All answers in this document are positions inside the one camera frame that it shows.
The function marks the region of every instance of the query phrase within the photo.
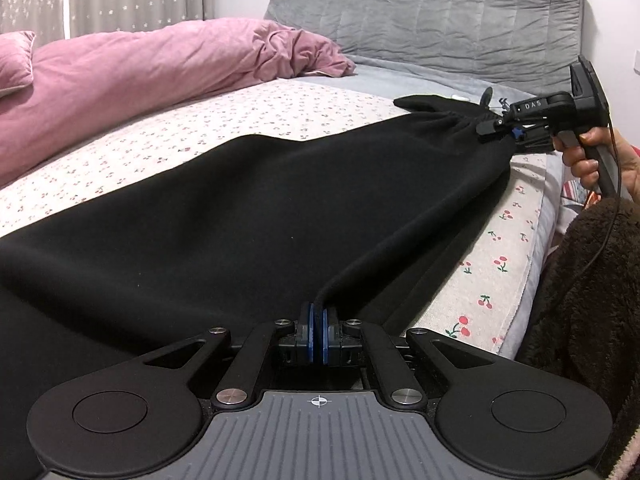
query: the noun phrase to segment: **finger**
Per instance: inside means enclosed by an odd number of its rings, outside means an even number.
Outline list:
[[[584,160],[586,155],[584,155],[584,150],[581,146],[571,146],[564,149],[562,153],[562,162],[564,162],[565,166],[571,167],[579,160]]]
[[[562,140],[558,139],[557,137],[551,137],[551,141],[554,144],[554,148],[558,152],[564,152],[564,142],[562,142]]]
[[[597,160],[579,160],[571,167],[571,174],[579,178],[587,176],[595,171],[598,171]]]
[[[580,179],[580,184],[582,184],[582,186],[585,187],[586,189],[593,190],[593,188],[595,188],[598,184],[599,177],[600,175],[598,174],[598,172],[594,171],[593,173],[590,173],[582,177]]]
[[[596,127],[592,128],[585,134],[580,136],[580,141],[587,146],[597,146],[604,144],[605,146],[611,145],[611,133],[608,128]]]

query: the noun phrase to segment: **bed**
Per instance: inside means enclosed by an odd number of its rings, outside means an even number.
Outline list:
[[[583,0],[271,0],[266,17],[322,34],[356,63],[344,78],[276,79],[103,132],[0,189],[0,236],[178,166],[244,134],[306,140],[406,113],[438,94],[491,108],[568,87]],[[437,38],[427,41],[426,38]],[[509,47],[503,48],[507,41]],[[556,154],[517,155],[494,215],[412,326],[513,358],[556,224]]]

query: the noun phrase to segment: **crosshair marking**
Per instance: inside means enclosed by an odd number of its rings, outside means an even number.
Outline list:
[[[317,396],[317,397],[314,397],[311,400],[308,400],[307,402],[311,402],[314,406],[317,406],[319,408],[320,406],[324,406],[326,403],[331,402],[331,401],[325,399],[324,397]]]

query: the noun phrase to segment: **cable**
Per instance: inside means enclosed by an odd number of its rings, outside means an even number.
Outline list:
[[[602,254],[602,251],[604,251],[604,248],[607,246],[607,242],[609,241],[609,237],[611,236],[611,232],[613,231],[613,225],[615,224],[616,218],[618,216],[618,212],[620,211],[620,200],[622,199],[622,197],[620,196],[620,193],[622,191],[622,170],[620,168],[620,158],[618,157],[618,147],[616,146],[616,136],[613,132],[613,124],[611,123],[611,116],[609,113],[607,113],[607,121],[609,125],[609,134],[611,135],[611,147],[613,149],[613,158],[616,162],[616,167],[618,168],[618,193],[616,195],[616,205],[614,207],[611,221],[609,222],[609,226],[607,227],[607,231],[604,235],[604,240],[602,241],[596,253],[593,255],[593,258],[591,258],[591,260],[589,260],[589,262],[582,269],[580,269],[578,272],[576,272],[572,276],[572,278],[569,280],[569,282],[565,285],[564,289],[562,290],[562,294],[560,294],[558,298],[554,301],[553,306],[550,309],[548,309],[545,313],[543,313],[538,320],[542,320],[544,317],[546,317],[546,314],[554,311],[560,305],[560,303],[562,303],[562,301],[564,300],[566,295],[569,293],[569,291],[571,291],[571,289],[574,288],[575,282],[577,282],[600,257],[600,255]]]

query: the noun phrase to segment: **gray upholstered headboard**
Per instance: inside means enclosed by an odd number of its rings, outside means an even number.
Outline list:
[[[532,94],[568,89],[584,0],[271,0],[266,18],[346,54],[417,64]]]

